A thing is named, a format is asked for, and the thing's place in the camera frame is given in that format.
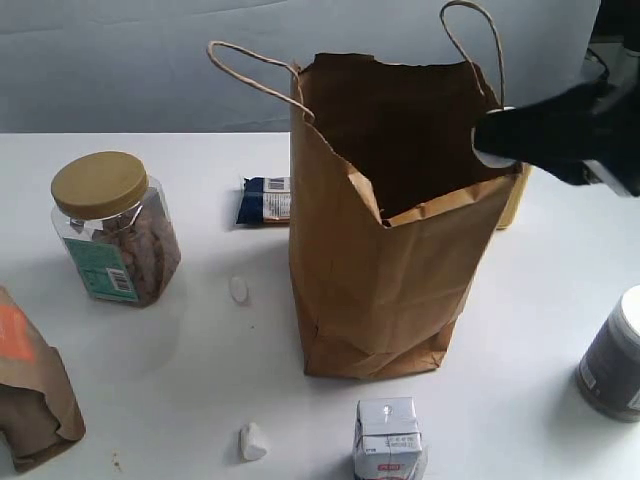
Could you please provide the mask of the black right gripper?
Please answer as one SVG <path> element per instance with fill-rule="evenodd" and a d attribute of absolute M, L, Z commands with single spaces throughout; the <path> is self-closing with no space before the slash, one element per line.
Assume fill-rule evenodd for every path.
<path fill-rule="evenodd" d="M 541 168 L 572 164 L 583 185 L 639 196 L 639 82 L 595 99 L 578 85 L 539 103 L 490 111 L 475 124 L 476 146 Z"/>

